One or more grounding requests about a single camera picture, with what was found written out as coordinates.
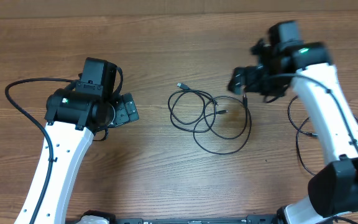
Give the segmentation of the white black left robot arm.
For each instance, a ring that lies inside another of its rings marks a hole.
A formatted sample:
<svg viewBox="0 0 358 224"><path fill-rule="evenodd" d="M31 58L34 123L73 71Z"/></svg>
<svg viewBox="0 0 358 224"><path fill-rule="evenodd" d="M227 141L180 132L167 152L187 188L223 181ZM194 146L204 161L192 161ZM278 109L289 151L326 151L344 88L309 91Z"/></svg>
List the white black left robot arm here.
<svg viewBox="0 0 358 224"><path fill-rule="evenodd" d="M130 93L115 85L117 65L88 57L77 80L50 95L43 149L16 223L65 223L67 208L82 160L100 131L139 119Z"/></svg>

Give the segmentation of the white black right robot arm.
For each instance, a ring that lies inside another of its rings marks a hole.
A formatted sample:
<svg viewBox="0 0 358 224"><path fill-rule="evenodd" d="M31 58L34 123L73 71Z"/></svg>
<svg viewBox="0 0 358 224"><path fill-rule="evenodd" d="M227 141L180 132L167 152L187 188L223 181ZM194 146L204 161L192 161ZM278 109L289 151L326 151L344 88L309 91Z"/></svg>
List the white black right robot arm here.
<svg viewBox="0 0 358 224"><path fill-rule="evenodd" d="M268 37L251 49L258 64L235 68L228 89L281 97L291 88L308 112L325 162L308 182L307 196L280 208L272 222L321 223L358 212L358 123L326 46L304 42L295 21L275 24Z"/></svg>

